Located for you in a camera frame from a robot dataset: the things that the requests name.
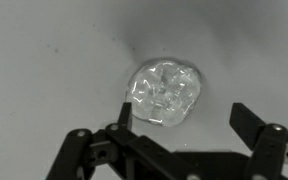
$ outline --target white surface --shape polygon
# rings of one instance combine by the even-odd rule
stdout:
[[[66,133],[115,121],[135,68],[165,56],[197,65],[204,91],[181,125],[137,134],[249,154],[236,101],[288,127],[288,0],[0,0],[0,179],[45,178]]]

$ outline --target transparent gel blob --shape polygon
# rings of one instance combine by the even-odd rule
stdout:
[[[126,101],[132,102],[133,115],[138,119],[172,127],[193,109],[201,88],[196,68],[178,60],[160,59],[133,75]]]

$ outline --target screw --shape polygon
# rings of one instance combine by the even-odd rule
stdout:
[[[85,134],[86,134],[85,131],[81,130],[77,133],[77,136],[83,137]]]
[[[195,174],[190,174],[187,176],[186,180],[201,180],[201,178]]]
[[[111,126],[111,130],[112,130],[112,131],[118,130],[118,125],[117,125],[117,124],[113,124],[113,125]]]
[[[266,177],[260,175],[260,174],[255,174],[252,177],[252,180],[267,180]]]
[[[281,126],[279,126],[279,125],[273,125],[273,128],[276,130],[276,131],[282,131],[283,130],[283,128],[281,127]]]

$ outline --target black metal bracket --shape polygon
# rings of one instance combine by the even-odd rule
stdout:
[[[234,103],[230,125],[253,151],[171,153],[146,136],[131,132],[131,103],[117,123],[92,134],[70,132],[47,180],[88,180],[95,167],[108,164],[123,180],[281,180],[288,164],[288,130],[266,124],[241,103]]]

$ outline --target metal bolt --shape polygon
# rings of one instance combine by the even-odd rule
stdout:
[[[76,172],[76,176],[77,176],[77,179],[85,180],[83,167],[81,167],[81,166],[78,167],[77,172]]]
[[[266,177],[260,175],[260,174],[255,174],[252,177],[252,180],[267,180]]]
[[[273,128],[276,130],[276,131],[282,131],[283,130],[283,128],[281,127],[281,126],[279,126],[279,125],[273,125]]]
[[[190,174],[187,176],[186,180],[201,180],[201,178],[198,175]]]
[[[117,124],[113,124],[113,125],[111,126],[111,130],[112,130],[112,131],[118,130],[118,125],[117,125]]]
[[[85,136],[85,134],[86,134],[85,131],[81,130],[77,133],[77,136],[83,137],[83,136]]]

